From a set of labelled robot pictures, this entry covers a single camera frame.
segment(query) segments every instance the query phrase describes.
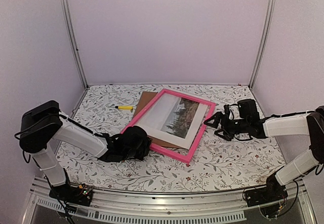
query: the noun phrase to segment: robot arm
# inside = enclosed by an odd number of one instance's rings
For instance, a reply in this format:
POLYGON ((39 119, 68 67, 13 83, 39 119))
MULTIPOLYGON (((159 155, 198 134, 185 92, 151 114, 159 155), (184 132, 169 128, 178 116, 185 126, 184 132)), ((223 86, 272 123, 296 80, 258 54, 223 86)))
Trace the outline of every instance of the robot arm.
POLYGON ((247 99, 237 104, 241 119, 229 119, 230 105, 225 105, 225 113, 217 112, 204 123, 213 128, 221 128, 215 134, 227 141, 235 135, 248 133, 251 137, 267 138, 282 135, 308 135, 310 147, 290 163, 273 173, 266 180, 266 188, 261 191, 245 192, 248 205, 256 205, 282 199, 287 196, 285 185, 299 176, 306 175, 319 164, 324 163, 324 106, 315 111, 272 115, 260 119, 254 100, 247 99))
POLYGON ((51 138, 79 147, 104 162, 130 158, 143 160, 151 144, 146 132, 137 126, 114 136, 95 133, 61 112, 55 101, 48 101, 26 112, 22 117, 21 131, 15 137, 19 139, 23 151, 32 156, 46 175, 51 187, 50 197, 85 206, 90 205, 92 188, 85 184, 71 186, 65 169, 48 146, 51 138))
POLYGON ((285 185, 305 176, 319 164, 324 164, 324 106, 312 113, 268 119, 263 124, 266 137, 307 135, 310 147, 283 168, 267 178, 268 197, 279 195, 285 185))

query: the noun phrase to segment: cardboard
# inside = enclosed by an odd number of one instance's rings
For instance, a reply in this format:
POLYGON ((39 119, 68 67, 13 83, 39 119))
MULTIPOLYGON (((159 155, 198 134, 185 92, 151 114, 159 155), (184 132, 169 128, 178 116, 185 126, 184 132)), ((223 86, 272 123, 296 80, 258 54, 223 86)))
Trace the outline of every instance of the cardboard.
MULTIPOLYGON (((149 91, 143 91, 142 92, 142 95, 141 95, 141 98, 136 106, 136 109, 135 109, 135 112, 134 112, 134 115, 133 117, 138 114, 142 109, 143 107, 145 107, 149 102, 150 100, 152 100, 154 98, 154 96, 156 96, 157 92, 149 92, 149 91)), ((151 137, 152 138, 152 142, 155 143, 155 144, 158 144, 162 147, 171 147, 171 148, 181 148, 177 145, 174 145, 174 144, 170 144, 168 142, 165 142, 163 140, 160 140, 160 139, 157 139, 157 138, 154 138, 154 137, 151 137)))

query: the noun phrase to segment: white backdrop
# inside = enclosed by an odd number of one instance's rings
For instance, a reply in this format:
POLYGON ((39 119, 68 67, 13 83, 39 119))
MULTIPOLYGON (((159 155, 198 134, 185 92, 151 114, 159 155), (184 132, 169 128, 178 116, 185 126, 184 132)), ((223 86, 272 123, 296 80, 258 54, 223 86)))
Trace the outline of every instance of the white backdrop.
MULTIPOLYGON (((267 115, 324 105, 324 0, 276 0, 253 89, 267 115)), ((287 161, 308 149, 305 136, 278 137, 287 161)), ((324 174, 304 178, 318 223, 324 223, 324 174)))
POLYGON ((89 84, 248 84, 268 0, 69 0, 89 84))
POLYGON ((60 0, 0 0, 0 10, 0 223, 17 224, 40 173, 14 138, 21 117, 51 99, 70 113, 83 89, 60 0))

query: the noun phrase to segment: table surface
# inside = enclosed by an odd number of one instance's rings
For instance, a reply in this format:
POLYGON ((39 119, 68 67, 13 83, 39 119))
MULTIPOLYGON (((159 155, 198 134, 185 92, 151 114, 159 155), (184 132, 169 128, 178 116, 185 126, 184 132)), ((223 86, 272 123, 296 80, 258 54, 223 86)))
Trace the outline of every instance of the table surface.
MULTIPOLYGON (((133 111, 111 108, 137 105, 141 92, 174 89, 204 97, 223 105, 254 98, 246 86, 214 85, 105 85, 91 86, 74 119, 97 132, 119 133, 132 119, 133 111)), ((144 161, 120 163, 98 161, 87 152, 61 143, 57 159, 71 182, 99 188, 147 192, 222 191, 264 184, 266 178, 285 164, 274 138, 231 142, 207 128, 190 164, 150 151, 144 161)))

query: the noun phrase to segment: pink picture frame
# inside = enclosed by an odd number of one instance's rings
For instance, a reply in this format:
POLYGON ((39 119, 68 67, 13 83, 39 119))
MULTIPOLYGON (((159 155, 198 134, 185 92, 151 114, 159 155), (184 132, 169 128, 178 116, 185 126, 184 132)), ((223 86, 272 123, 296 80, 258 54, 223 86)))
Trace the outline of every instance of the pink picture frame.
MULTIPOLYGON (((211 102, 211 101, 207 101, 195 96, 190 96, 181 92, 177 92, 177 91, 173 91, 173 90, 168 90, 168 89, 162 89, 131 121, 130 123, 122 130, 122 133, 131 126, 134 126, 141 118, 143 115, 145 115, 145 113, 164 95, 164 94, 171 94, 177 97, 182 97, 188 100, 192 100, 192 101, 196 101, 198 103, 201 104, 205 104, 210 106, 210 109, 208 111, 208 114, 206 115, 205 118, 210 118, 215 110, 216 107, 216 103, 211 102)), ((184 163, 189 163, 194 155, 194 152, 196 151, 199 142, 204 134, 204 131, 206 129, 206 125, 202 124, 201 127, 199 128, 198 133, 196 134, 196 137, 194 138, 192 145, 188 151, 187 155, 182 155, 180 153, 177 153, 175 151, 172 151, 170 149, 167 149, 165 147, 162 147, 160 145, 157 145, 155 143, 152 143, 150 146, 150 149, 153 151, 156 151, 158 153, 161 153, 165 156, 171 157, 173 159, 179 160, 181 162, 184 163)))

